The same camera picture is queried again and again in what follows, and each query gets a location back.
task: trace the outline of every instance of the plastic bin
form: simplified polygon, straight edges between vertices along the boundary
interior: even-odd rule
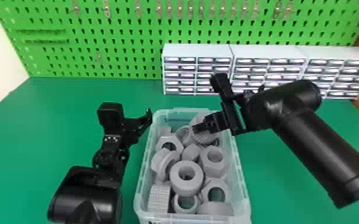
[[[235,138],[229,130],[222,132],[222,146],[228,154],[230,167],[228,170],[228,186],[231,189],[231,205],[234,216],[211,216],[201,214],[154,213],[147,211],[150,188],[155,173],[149,168],[157,141],[157,131],[161,126],[170,126],[172,131],[189,124],[199,112],[209,111],[205,108],[175,108],[159,110],[153,115],[146,150],[144,153],[137,191],[134,198],[134,210],[141,224],[149,223],[242,223],[250,224],[250,202],[239,160]]]

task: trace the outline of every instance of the black cylinder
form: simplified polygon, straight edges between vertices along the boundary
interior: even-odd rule
[[[97,212],[98,223],[116,224],[120,222],[122,212],[122,195],[119,189],[100,188],[97,186],[61,186],[49,205],[49,221],[64,223],[70,216],[85,215],[78,206],[89,201],[89,210]]]
[[[294,111],[273,130],[326,189],[337,208],[359,200],[359,153],[312,110]]]

